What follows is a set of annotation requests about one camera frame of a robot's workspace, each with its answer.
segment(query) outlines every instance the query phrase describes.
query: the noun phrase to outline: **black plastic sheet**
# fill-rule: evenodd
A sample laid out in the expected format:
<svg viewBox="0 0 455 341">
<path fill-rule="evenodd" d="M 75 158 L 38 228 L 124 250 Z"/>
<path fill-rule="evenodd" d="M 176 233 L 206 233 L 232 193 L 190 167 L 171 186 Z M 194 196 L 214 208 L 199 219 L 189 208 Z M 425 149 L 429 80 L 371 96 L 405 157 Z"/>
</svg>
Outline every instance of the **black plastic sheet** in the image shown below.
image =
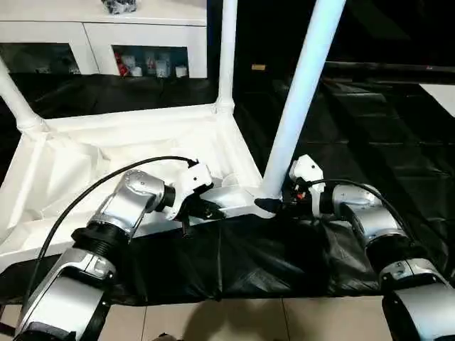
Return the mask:
<svg viewBox="0 0 455 341">
<path fill-rule="evenodd" d="M 33 84 L 28 77 L 19 85 Z M 45 118 L 210 103 L 216 96 L 209 81 L 48 79 L 39 90 L 23 88 Z M 263 172 L 289 82 L 236 84 L 235 118 Z M 4 172 L 18 133 L 2 108 L 1 129 L 11 138 L 2 144 Z M 374 185 L 453 280 L 454 129 L 454 119 L 418 85 L 326 80 L 311 105 L 295 156 L 310 154 L 327 178 Z M 238 217 L 191 228 L 186 237 L 173 231 L 135 239 L 124 259 L 112 297 L 127 305 L 378 293 L 376 276 L 343 223 Z M 43 274 L 55 260 L 46 259 Z M 0 275 L 0 303 L 21 302 L 32 265 L 15 264 Z"/>
</svg>

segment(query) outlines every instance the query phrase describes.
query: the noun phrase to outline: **shelf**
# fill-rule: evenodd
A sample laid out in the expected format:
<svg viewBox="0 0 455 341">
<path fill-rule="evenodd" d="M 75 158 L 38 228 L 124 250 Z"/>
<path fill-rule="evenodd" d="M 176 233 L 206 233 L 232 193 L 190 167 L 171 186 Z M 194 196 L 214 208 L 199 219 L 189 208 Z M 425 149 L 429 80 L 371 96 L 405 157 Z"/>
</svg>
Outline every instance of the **shelf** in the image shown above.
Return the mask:
<svg viewBox="0 0 455 341">
<path fill-rule="evenodd" d="M 139 0 L 137 11 L 111 15 L 101 0 L 2 0 L 0 21 L 207 26 L 207 1 Z"/>
</svg>

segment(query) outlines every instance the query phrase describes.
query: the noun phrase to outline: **glass cabinet door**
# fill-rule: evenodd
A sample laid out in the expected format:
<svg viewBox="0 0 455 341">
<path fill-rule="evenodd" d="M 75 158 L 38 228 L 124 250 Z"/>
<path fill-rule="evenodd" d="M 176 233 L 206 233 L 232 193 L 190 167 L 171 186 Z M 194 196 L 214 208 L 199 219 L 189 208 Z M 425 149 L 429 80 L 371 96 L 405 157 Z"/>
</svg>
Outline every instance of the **glass cabinet door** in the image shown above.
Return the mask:
<svg viewBox="0 0 455 341">
<path fill-rule="evenodd" d="M 188 77 L 187 48 L 113 45 L 121 76 Z"/>
<path fill-rule="evenodd" d="M 0 56 L 10 73 L 80 74 L 67 43 L 0 43 Z"/>
</svg>

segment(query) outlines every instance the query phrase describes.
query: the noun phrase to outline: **red object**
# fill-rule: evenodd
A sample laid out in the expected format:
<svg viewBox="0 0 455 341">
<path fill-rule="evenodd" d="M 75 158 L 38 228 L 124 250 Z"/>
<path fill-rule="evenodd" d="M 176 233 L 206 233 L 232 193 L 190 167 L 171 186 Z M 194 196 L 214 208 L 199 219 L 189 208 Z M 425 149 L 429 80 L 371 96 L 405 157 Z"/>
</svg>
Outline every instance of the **red object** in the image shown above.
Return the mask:
<svg viewBox="0 0 455 341">
<path fill-rule="evenodd" d="M 116 52 L 114 53 L 115 55 L 115 61 L 117 62 L 117 67 L 119 68 L 119 73 L 121 76 L 126 76 L 128 75 L 129 71 L 128 68 L 122 63 L 122 57 L 120 56 L 120 53 Z"/>
</svg>

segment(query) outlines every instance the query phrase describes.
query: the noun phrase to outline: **white cabinet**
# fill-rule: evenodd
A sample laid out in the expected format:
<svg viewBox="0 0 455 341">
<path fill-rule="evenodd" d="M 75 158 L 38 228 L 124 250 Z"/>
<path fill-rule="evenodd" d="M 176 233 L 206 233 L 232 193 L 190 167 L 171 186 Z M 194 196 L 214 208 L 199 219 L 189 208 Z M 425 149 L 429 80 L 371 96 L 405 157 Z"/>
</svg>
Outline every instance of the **white cabinet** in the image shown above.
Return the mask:
<svg viewBox="0 0 455 341">
<path fill-rule="evenodd" d="M 43 50 L 46 49 L 43 45 L 57 44 L 69 46 L 70 58 L 74 58 L 81 74 L 98 73 L 82 23 L 0 21 L 0 47 L 3 47 L 4 59 L 8 59 L 5 53 L 9 53 L 11 59 L 15 58 L 27 45 L 39 45 Z"/>
<path fill-rule="evenodd" d="M 207 77 L 205 27 L 120 23 L 84 23 L 84 27 L 102 74 L 119 74 L 114 56 L 115 47 L 137 46 L 138 48 L 156 47 L 158 51 L 159 48 L 182 48 L 186 55 L 189 76 L 191 78 Z M 169 49 L 166 54 L 172 54 L 172 52 L 173 50 Z"/>
<path fill-rule="evenodd" d="M 55 66 L 52 54 L 65 54 L 57 59 L 75 65 L 68 69 L 119 75 L 117 52 L 118 60 L 135 60 L 143 75 L 153 75 L 157 62 L 168 65 L 170 77 L 182 75 L 178 68 L 205 78 L 206 36 L 206 0 L 138 0 L 137 11 L 121 15 L 108 14 L 100 0 L 1 1 L 0 55 L 12 72 L 59 70 L 40 63 Z"/>
</svg>

